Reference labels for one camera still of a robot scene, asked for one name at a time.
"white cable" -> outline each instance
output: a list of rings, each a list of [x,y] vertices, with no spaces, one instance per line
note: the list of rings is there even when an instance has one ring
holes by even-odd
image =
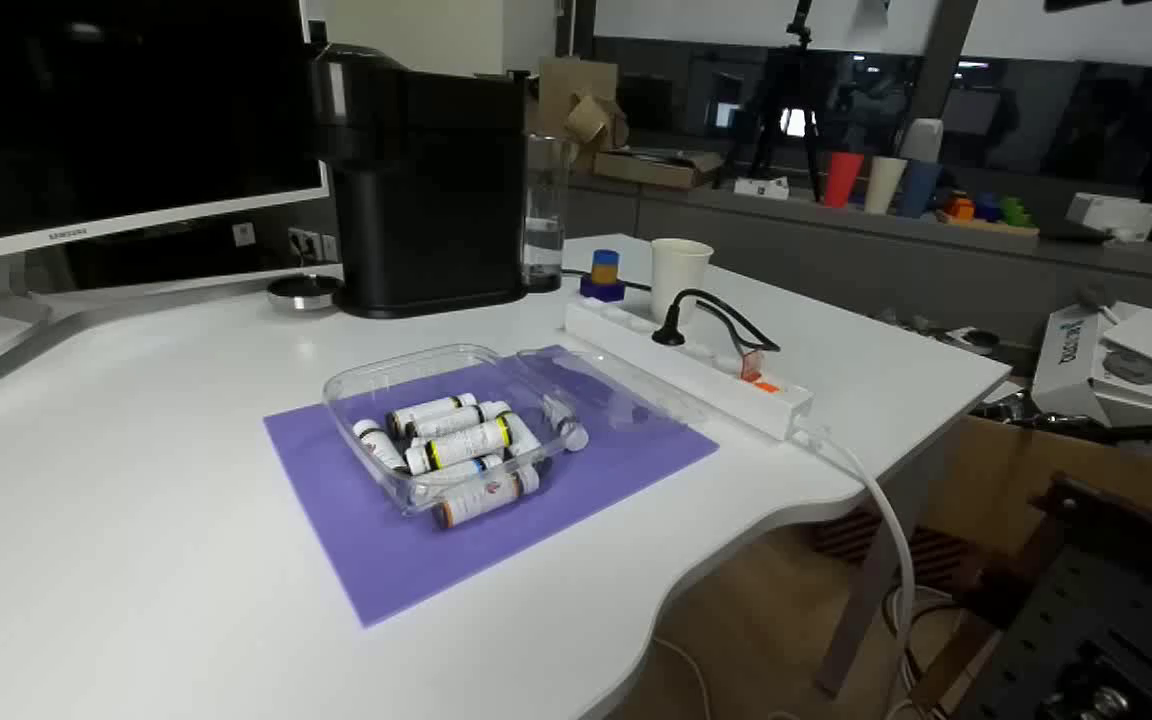
[[[691,681],[696,681],[696,692],[701,692],[701,717],[711,720],[709,685],[703,685],[703,672],[701,672],[701,662],[691,661],[691,653],[682,653],[681,645],[658,641],[658,634],[654,634],[654,647],[662,647],[668,655],[677,655],[677,661],[687,662],[687,672],[691,672]]]
[[[863,470],[863,464],[826,440],[826,429],[798,429],[798,440],[803,448],[817,450],[817,444],[823,444],[837,460],[826,464],[845,464],[848,474],[857,474],[863,482],[863,490],[873,497],[889,534],[892,534],[892,546],[897,546],[897,567],[901,567],[901,605],[897,605],[897,672],[892,672],[892,705],[889,705],[889,720],[905,710],[905,645],[908,645],[908,626],[912,626],[912,609],[916,609],[916,567],[912,567],[912,546],[908,546],[908,534],[905,534],[905,522],[889,498],[889,490],[880,488],[874,474]]]

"purple mat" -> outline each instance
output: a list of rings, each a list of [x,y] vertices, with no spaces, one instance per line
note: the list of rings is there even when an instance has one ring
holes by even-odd
[[[565,347],[512,357],[505,362],[520,362],[523,371],[565,387],[587,425],[592,448],[580,454],[559,454],[549,468],[545,488],[523,503],[451,531],[440,531],[430,517],[405,517],[368,474],[368,468],[360,468],[328,406],[312,403],[263,420],[289,478],[364,625],[381,625],[500,564],[715,448],[634,396],[597,379],[597,371]],[[391,393],[391,400],[406,396],[406,403],[416,403],[451,393],[509,396],[494,383],[500,371],[448,371],[405,383]],[[383,414],[391,406],[368,406],[368,400],[355,400],[352,412]]]

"computer monitor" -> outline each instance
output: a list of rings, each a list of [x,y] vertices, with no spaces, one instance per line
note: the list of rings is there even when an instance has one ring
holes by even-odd
[[[0,0],[0,254],[323,201],[295,0]]]

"monitor stand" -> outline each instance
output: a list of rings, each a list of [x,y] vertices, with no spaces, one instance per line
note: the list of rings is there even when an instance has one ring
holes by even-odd
[[[273,275],[205,280],[198,288],[122,288],[111,302],[88,310],[56,310],[46,298],[23,288],[23,254],[0,259],[0,314],[27,329],[0,352],[0,379],[46,347],[126,314],[150,314],[167,308],[209,302],[225,297],[263,291]]]

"black coffee machine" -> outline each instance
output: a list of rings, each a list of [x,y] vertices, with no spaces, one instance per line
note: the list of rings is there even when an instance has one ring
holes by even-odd
[[[523,79],[427,74],[364,49],[312,63],[352,314],[523,297]]]

